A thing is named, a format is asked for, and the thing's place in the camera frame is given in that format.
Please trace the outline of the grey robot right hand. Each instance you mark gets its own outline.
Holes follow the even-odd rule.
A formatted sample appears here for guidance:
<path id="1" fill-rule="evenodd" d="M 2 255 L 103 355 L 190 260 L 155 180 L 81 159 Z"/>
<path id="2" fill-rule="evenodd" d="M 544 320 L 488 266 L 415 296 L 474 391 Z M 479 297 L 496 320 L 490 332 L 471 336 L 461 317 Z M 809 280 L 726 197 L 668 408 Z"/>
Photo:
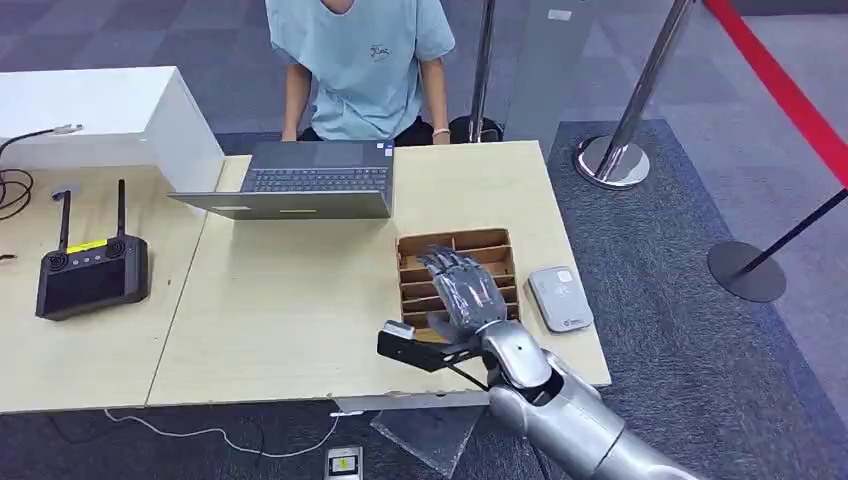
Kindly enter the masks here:
<path id="1" fill-rule="evenodd" d="M 507 319 L 506 302 L 493 277 L 471 256 L 430 246 L 417 260 L 430 273 L 446 310 L 427 313 L 428 326 L 449 343 L 465 343 L 486 325 Z"/>

